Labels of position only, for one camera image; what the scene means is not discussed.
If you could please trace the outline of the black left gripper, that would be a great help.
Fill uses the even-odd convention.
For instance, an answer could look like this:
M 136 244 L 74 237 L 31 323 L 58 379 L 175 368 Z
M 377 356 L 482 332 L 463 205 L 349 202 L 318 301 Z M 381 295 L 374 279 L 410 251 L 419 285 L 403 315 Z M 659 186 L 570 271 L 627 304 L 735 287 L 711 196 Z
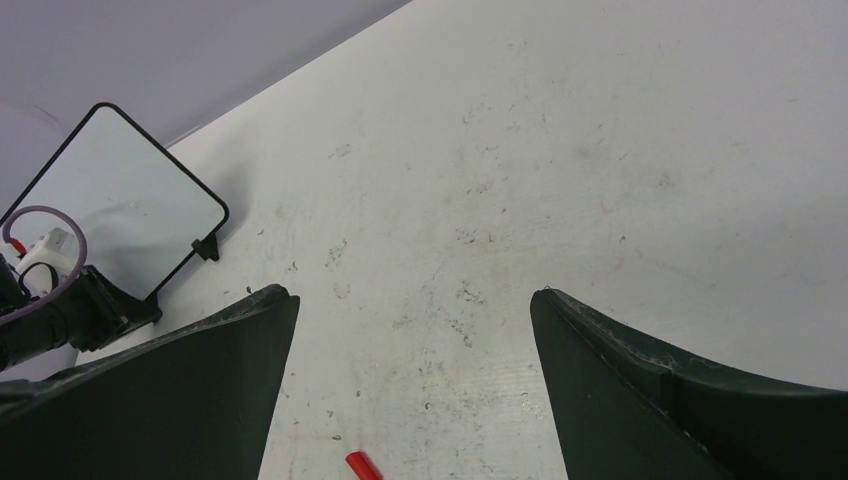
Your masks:
M 95 350 L 129 324 L 130 296 L 91 265 L 55 296 L 1 310 L 1 369 L 70 344 Z

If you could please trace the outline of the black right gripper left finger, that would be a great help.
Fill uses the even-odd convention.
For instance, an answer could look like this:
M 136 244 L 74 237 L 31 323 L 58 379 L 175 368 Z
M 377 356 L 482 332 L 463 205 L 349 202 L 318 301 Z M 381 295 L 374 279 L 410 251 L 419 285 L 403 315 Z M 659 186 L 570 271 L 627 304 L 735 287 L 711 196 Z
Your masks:
M 300 299 L 272 284 L 41 381 L 1 386 L 5 479 L 254 479 Z

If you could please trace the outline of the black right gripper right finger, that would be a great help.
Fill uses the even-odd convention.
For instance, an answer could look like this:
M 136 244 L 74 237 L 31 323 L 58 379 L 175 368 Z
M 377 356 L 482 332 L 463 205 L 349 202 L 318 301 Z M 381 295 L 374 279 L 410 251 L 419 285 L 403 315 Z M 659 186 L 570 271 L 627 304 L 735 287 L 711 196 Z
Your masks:
M 530 316 L 572 479 L 843 479 L 847 395 L 726 366 L 556 289 Z

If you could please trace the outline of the black framed small whiteboard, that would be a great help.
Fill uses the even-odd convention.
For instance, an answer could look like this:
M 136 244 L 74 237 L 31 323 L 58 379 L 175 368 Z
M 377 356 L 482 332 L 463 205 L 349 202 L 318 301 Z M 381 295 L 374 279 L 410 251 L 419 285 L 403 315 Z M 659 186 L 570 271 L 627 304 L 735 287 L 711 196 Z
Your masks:
M 150 300 L 230 217 L 227 204 L 117 105 L 94 105 L 1 217 L 4 239 L 74 221 L 86 264 Z

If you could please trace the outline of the red capped whiteboard marker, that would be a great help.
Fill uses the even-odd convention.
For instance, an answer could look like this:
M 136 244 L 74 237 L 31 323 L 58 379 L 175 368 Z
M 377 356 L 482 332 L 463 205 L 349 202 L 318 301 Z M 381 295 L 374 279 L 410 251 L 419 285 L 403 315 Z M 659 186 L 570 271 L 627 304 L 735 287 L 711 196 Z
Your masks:
M 383 475 L 364 451 L 354 451 L 345 457 L 347 465 L 359 480 L 382 480 Z

